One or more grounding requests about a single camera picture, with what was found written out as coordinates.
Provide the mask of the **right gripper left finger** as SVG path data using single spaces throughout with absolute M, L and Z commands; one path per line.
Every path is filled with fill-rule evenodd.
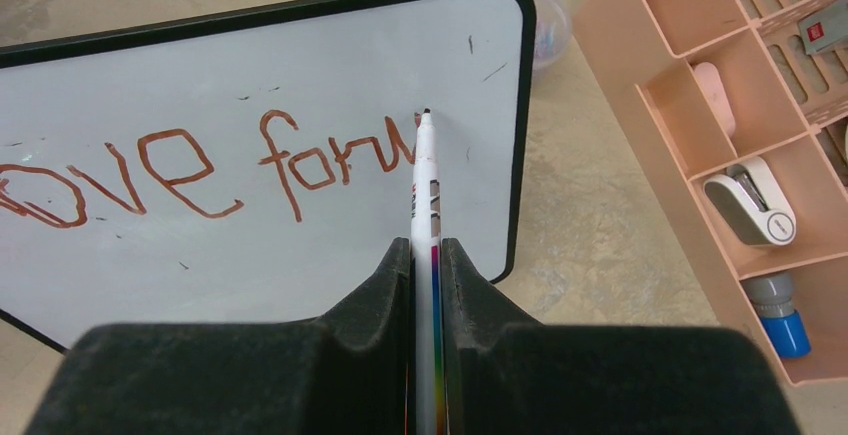
M 323 315 L 108 324 L 67 352 L 30 434 L 404 434 L 410 247 Z

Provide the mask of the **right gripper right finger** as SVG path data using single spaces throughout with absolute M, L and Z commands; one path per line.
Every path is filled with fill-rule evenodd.
M 759 348 L 720 327 L 546 325 L 441 255 L 453 434 L 796 434 Z

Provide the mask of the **white whiteboard marker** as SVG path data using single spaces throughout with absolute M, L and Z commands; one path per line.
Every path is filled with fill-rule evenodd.
M 441 207 L 435 126 L 426 108 L 417 116 L 412 183 L 411 256 L 415 319 L 417 434 L 447 431 L 441 302 Z

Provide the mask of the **black-framed whiteboard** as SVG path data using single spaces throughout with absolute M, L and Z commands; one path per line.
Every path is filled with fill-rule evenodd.
M 316 316 L 410 233 L 414 116 L 442 233 L 514 266 L 533 0 L 296 0 L 1 51 L 1 314 Z

